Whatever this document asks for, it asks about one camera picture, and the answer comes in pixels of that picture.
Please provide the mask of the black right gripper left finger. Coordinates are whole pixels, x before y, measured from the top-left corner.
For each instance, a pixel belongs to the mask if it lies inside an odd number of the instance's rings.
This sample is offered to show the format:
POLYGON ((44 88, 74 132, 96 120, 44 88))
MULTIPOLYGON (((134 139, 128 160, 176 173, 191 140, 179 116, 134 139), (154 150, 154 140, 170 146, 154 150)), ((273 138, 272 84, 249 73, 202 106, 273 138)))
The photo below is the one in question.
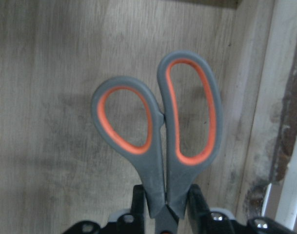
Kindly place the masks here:
POLYGON ((83 220, 64 231, 65 234, 143 234, 145 191, 142 185, 133 187, 131 209, 118 213, 115 220, 109 221, 105 227, 96 222, 83 220))

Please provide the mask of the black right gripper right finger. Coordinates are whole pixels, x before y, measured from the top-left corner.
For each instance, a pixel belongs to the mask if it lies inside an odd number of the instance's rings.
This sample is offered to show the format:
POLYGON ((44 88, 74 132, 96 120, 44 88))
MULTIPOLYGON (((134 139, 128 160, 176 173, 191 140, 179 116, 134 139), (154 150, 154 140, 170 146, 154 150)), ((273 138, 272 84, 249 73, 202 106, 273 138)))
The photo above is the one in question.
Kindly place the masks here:
POLYGON ((198 185, 188 192, 188 216, 194 234, 294 234, 274 220, 257 216, 245 225, 227 214, 228 210, 210 209, 198 185))

